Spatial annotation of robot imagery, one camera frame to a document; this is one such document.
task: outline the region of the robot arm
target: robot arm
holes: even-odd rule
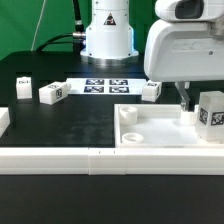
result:
[[[184,83],[224,80],[224,1],[158,0],[144,70],[156,82],[175,82],[185,110]]]

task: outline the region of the white block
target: white block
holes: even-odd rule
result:
[[[198,106],[195,106],[194,112],[181,111],[180,122],[183,125],[194,126],[198,117]]]
[[[16,82],[17,99],[32,98],[32,84],[30,77],[17,78]]]
[[[124,175],[126,153],[117,149],[89,149],[90,175]]]
[[[0,108],[0,137],[3,135],[9,124],[9,110],[8,108],[2,107]]]
[[[224,94],[222,92],[200,94],[195,131],[206,141],[224,140]]]
[[[71,85],[66,82],[53,82],[39,89],[40,103],[54,104],[68,96]]]
[[[142,100],[155,102],[162,91],[161,82],[152,82],[149,80],[142,88]]]

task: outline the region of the white robot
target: white robot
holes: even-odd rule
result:
[[[92,0],[92,22],[86,29],[82,61],[119,65],[135,61],[137,56],[129,25],[129,0]]]
[[[188,110],[185,82],[224,79],[224,0],[158,0],[144,70],[152,81],[175,82]]]

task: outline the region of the black cable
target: black cable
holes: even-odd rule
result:
[[[84,32],[84,26],[82,23],[78,0],[73,0],[73,7],[74,7],[74,13],[75,13],[75,29],[77,32]]]
[[[46,43],[53,42],[55,40],[59,40],[59,39],[65,38],[65,37],[73,37],[73,35],[72,35],[72,33],[61,34],[61,35],[58,35],[56,37],[49,39],[48,41],[46,41]]]
[[[53,44],[74,44],[74,43],[77,43],[79,44],[80,41],[62,41],[62,42],[46,42],[44,44],[42,44],[41,46],[39,46],[36,51],[42,51],[45,47],[47,47],[48,45],[53,45]]]

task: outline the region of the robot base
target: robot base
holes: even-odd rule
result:
[[[138,55],[138,51],[133,51],[132,55],[127,58],[104,59],[85,55],[85,50],[83,50],[81,54],[81,61],[99,66],[121,66],[138,62]]]

